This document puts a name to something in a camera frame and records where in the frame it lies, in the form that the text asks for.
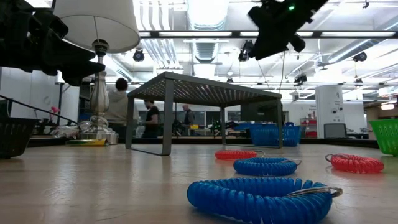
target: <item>person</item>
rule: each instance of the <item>person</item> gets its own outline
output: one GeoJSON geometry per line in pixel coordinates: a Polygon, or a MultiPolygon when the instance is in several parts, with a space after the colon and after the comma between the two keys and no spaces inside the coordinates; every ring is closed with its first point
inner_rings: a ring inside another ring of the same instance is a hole
{"type": "Polygon", "coordinates": [[[184,125],[191,126],[193,125],[193,121],[195,120],[195,115],[193,115],[192,110],[188,105],[182,105],[182,109],[186,112],[184,118],[184,125]]]}
{"type": "Polygon", "coordinates": [[[188,105],[182,105],[182,109],[186,112],[183,122],[183,125],[185,126],[184,134],[188,135],[190,126],[193,125],[193,122],[195,120],[195,115],[193,115],[193,112],[188,105]]]}
{"type": "MultiPolygon", "coordinates": [[[[126,137],[127,125],[127,106],[129,99],[127,98],[127,88],[129,87],[127,80],[119,78],[116,81],[116,90],[109,91],[109,108],[105,114],[109,127],[119,134],[119,138],[126,137]]],[[[139,119],[137,107],[134,105],[133,122],[137,123],[139,119]]]]}
{"type": "Polygon", "coordinates": [[[147,118],[145,120],[145,131],[143,138],[157,138],[159,109],[155,106],[153,100],[144,100],[145,107],[148,109],[147,118]]]}

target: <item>yellow object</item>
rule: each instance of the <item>yellow object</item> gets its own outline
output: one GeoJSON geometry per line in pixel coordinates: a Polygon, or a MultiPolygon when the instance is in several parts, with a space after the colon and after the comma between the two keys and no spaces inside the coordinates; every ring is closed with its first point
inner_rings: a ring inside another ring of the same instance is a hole
{"type": "Polygon", "coordinates": [[[108,146],[106,139],[82,139],[82,140],[69,140],[67,146],[108,146]]]}

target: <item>computer monitor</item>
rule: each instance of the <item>computer monitor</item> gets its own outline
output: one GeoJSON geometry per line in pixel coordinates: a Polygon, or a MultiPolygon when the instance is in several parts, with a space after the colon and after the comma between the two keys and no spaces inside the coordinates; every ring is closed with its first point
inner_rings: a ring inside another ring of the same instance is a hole
{"type": "Polygon", "coordinates": [[[277,123],[278,110],[276,105],[276,100],[242,104],[241,121],[266,121],[277,123]]]}
{"type": "Polygon", "coordinates": [[[347,138],[347,129],[345,123],[324,124],[324,138],[347,138]]]}

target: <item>table lamp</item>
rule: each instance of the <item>table lamp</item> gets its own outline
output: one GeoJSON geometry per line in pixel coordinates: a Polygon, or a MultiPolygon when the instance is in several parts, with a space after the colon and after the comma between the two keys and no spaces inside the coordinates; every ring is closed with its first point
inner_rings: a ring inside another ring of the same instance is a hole
{"type": "MultiPolygon", "coordinates": [[[[79,47],[95,51],[98,63],[106,53],[123,53],[140,42],[132,0],[57,0],[54,14],[69,27],[65,39],[79,47]]],[[[90,96],[92,127],[80,133],[80,139],[107,139],[118,143],[118,134],[108,129],[105,112],[109,98],[105,84],[106,72],[95,74],[90,96]]]]}

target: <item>black basket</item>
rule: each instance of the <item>black basket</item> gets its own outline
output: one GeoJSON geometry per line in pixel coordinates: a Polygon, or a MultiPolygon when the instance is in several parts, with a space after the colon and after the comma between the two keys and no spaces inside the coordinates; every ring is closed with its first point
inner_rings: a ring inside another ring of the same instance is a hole
{"type": "Polygon", "coordinates": [[[35,119],[0,118],[0,158],[22,155],[35,123],[35,119]]]}

